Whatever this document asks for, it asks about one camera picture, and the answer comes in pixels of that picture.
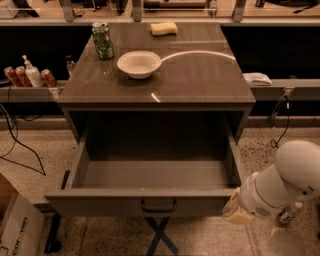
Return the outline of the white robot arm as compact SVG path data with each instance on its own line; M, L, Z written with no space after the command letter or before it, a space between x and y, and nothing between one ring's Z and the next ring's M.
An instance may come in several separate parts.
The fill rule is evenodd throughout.
M270 166L245 178L224 206L222 216L233 224L248 224L319 195L320 146L293 140L277 149Z

